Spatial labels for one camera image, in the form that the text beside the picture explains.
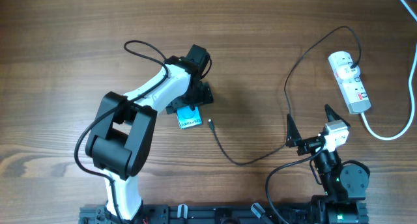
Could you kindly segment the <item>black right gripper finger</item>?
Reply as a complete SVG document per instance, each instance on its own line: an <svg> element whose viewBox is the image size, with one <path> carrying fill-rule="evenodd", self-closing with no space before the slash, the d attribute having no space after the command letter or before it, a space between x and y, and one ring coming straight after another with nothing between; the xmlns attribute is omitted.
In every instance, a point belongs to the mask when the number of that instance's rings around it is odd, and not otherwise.
<svg viewBox="0 0 417 224"><path fill-rule="evenodd" d="M337 120L341 120L345 123L346 126L350 126L350 124L345 119L343 119L341 116L339 116L328 104L326 104L324 106L324 110L325 110L328 122L334 122L334 121L337 121Z"/></svg>
<svg viewBox="0 0 417 224"><path fill-rule="evenodd" d="M285 145L287 147L298 147L302 138L290 113L287 114L287 136Z"/></svg>

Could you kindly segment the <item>blue Galaxy S25 smartphone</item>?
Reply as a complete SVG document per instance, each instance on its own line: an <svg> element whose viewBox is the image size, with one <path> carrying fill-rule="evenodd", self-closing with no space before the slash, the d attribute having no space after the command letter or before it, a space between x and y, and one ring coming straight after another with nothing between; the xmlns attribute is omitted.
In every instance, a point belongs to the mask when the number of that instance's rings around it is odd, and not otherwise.
<svg viewBox="0 0 417 224"><path fill-rule="evenodd" d="M194 110L190 106L177 109L177 119L182 130L203 123L198 107L194 107Z"/></svg>

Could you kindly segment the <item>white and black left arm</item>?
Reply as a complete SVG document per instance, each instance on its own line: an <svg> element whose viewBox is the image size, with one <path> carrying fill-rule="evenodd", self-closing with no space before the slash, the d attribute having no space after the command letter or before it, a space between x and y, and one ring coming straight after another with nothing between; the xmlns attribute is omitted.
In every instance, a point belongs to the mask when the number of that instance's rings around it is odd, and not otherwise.
<svg viewBox="0 0 417 224"><path fill-rule="evenodd" d="M85 153L106 180L108 201L98 219L104 223L146 223L137 175L151 149L156 118L176 114L181 128L201 123L199 106L214 101L202 79L212 65L205 48L193 45L184 57L164 57L161 70L137 89L107 93L93 123L80 137Z"/></svg>

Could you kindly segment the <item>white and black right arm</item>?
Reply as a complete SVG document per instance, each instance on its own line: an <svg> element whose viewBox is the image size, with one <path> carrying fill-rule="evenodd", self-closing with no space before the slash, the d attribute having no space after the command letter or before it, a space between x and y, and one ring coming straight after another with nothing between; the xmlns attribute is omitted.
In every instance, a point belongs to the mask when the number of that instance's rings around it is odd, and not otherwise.
<svg viewBox="0 0 417 224"><path fill-rule="evenodd" d="M293 204L284 216L289 223L369 223L366 189L369 168L355 160L341 161L337 147L344 145L351 125L329 105L324 106L328 122L315 137L303 139L291 114L287 114L287 147L296 147L299 156L309 154L310 169L324 195L314 195L308 203Z"/></svg>

